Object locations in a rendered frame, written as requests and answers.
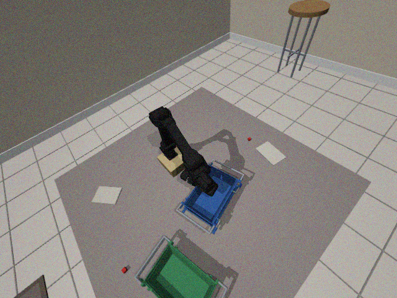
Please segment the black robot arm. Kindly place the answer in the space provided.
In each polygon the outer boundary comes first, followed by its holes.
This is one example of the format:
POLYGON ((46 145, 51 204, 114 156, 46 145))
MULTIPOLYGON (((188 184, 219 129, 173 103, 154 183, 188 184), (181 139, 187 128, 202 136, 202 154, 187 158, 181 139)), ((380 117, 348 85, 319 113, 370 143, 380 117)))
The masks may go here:
POLYGON ((207 164, 204 157, 190 147, 187 140, 176 125, 171 111, 163 106, 149 113, 150 121, 158 128, 161 143, 160 150, 170 161, 178 154, 174 151, 177 148, 182 154, 182 161, 192 179, 206 192, 210 192, 216 182, 208 175, 211 167, 207 164))

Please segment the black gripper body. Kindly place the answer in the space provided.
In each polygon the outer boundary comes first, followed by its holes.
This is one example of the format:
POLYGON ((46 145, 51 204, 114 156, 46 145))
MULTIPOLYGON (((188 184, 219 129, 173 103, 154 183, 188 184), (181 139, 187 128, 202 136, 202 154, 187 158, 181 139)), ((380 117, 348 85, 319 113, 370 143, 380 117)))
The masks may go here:
MULTIPOLYGON (((183 179, 184 181, 187 181, 187 180, 188 180, 188 181, 191 182, 192 184, 194 184, 194 185, 200 187, 199 184, 196 182, 196 180, 194 180, 194 179, 191 178, 191 176, 190 176, 189 172, 186 170, 186 168, 185 168, 185 170, 183 170, 183 172, 181 173, 180 177, 181 177, 181 179, 183 179), (187 178, 188 178, 188 179, 187 179, 187 178)), ((212 196, 214 195, 214 193, 216 192, 217 189, 218 189, 218 184, 216 183, 216 186, 215 186, 210 192, 208 192, 208 193, 206 193, 206 194, 208 194, 209 196, 212 197, 212 196)))

